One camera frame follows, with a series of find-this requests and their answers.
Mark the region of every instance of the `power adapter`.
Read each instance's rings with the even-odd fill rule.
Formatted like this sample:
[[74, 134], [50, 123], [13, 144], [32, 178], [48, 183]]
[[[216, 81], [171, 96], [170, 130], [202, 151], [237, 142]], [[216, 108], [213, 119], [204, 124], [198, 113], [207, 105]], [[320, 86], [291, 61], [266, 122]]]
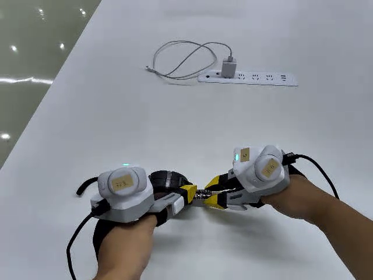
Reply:
[[233, 78], [236, 67], [237, 61], [230, 55], [228, 58], [223, 60], [223, 65], [221, 66], [221, 76], [224, 78]]

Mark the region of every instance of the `electrical outlet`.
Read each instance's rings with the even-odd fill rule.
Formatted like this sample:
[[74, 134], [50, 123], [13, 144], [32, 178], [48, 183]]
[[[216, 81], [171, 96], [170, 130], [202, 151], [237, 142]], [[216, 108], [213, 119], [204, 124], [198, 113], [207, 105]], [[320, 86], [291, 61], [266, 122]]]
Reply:
[[198, 82], [204, 83], [245, 83], [247, 85], [298, 86], [293, 74], [276, 72], [236, 71], [233, 78], [224, 78], [220, 71], [209, 70], [198, 76]]

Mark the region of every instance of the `white plastic casing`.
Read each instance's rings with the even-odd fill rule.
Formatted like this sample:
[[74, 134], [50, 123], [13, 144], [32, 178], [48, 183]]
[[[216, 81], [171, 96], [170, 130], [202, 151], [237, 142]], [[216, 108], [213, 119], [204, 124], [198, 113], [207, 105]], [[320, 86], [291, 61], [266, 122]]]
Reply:
[[[133, 185], [115, 191], [113, 180], [126, 175], [131, 176]], [[99, 194], [91, 199], [91, 204], [106, 198], [112, 209], [128, 209], [153, 196], [152, 184], [141, 167], [123, 167], [102, 173], [97, 182]]]
[[[249, 159], [241, 159], [241, 150], [249, 149]], [[282, 152], [279, 148], [268, 145], [257, 147], [237, 147], [234, 149], [233, 172], [241, 185], [249, 192], [272, 188], [284, 180], [285, 171], [282, 166]], [[278, 165], [269, 177], [262, 174], [263, 168], [274, 160]]]

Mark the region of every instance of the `black strap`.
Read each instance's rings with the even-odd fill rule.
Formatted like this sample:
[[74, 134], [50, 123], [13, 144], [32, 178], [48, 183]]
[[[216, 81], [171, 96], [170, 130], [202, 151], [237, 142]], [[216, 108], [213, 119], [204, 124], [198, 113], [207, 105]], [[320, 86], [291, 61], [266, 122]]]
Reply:
[[87, 181], [85, 181], [79, 188], [78, 190], [76, 191], [76, 194], [78, 196], [81, 196], [83, 194], [83, 192], [86, 190], [86, 188], [91, 185], [92, 183], [94, 182], [97, 182], [98, 180], [98, 177], [93, 177], [91, 179], [88, 179]]

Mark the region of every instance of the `handwritten label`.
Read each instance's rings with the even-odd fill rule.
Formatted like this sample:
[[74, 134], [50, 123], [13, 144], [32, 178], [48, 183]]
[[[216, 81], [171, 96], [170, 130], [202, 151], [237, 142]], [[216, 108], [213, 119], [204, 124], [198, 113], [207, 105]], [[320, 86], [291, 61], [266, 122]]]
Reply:
[[111, 180], [112, 189], [114, 191], [120, 191], [124, 188], [129, 188], [133, 186], [133, 180], [130, 174], [124, 175], [119, 178]]
[[278, 168], [278, 166], [279, 163], [277, 161], [275, 161], [274, 159], [270, 159], [268, 160], [266, 166], [263, 168], [262, 174], [269, 178], [272, 175], [272, 173]]
[[241, 162], [248, 162], [250, 160], [250, 148], [241, 149]]

